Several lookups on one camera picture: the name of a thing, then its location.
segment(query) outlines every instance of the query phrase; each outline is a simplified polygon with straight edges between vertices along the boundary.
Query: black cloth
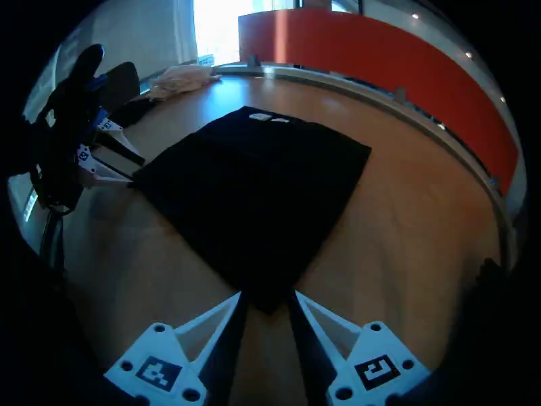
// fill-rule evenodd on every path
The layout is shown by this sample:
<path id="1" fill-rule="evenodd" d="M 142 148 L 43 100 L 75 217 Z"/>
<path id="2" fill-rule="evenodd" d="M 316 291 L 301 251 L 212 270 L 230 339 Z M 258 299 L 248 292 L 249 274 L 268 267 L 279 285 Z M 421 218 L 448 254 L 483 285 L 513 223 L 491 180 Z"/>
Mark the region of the black cloth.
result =
<path id="1" fill-rule="evenodd" d="M 259 112 L 289 122 L 248 117 Z M 329 235 L 370 152 L 323 125 L 242 107 L 134 181 L 215 271 L 271 313 Z"/>

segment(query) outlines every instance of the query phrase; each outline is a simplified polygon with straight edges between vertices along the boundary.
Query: table surface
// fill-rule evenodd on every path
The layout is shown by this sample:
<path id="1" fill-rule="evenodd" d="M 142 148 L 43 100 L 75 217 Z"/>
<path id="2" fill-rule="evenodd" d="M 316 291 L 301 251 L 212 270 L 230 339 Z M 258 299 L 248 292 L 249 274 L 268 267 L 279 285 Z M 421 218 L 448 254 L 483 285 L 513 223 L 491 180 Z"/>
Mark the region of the table surface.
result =
<path id="1" fill-rule="evenodd" d="M 125 135 L 150 161 L 242 106 L 318 122 L 372 147 L 344 214 L 296 288 L 358 325 L 384 322 L 435 368 L 461 294 L 484 258 L 499 261 L 483 188 L 396 117 L 289 81 L 224 77 L 163 103 Z M 110 151 L 97 155 L 136 169 Z M 67 218 L 65 246 L 70 295 L 105 369 L 149 324 L 181 325 L 235 293 L 132 189 L 85 191 Z M 255 403 L 306 404 L 285 306 L 272 316 L 249 309 L 230 404 Z"/>

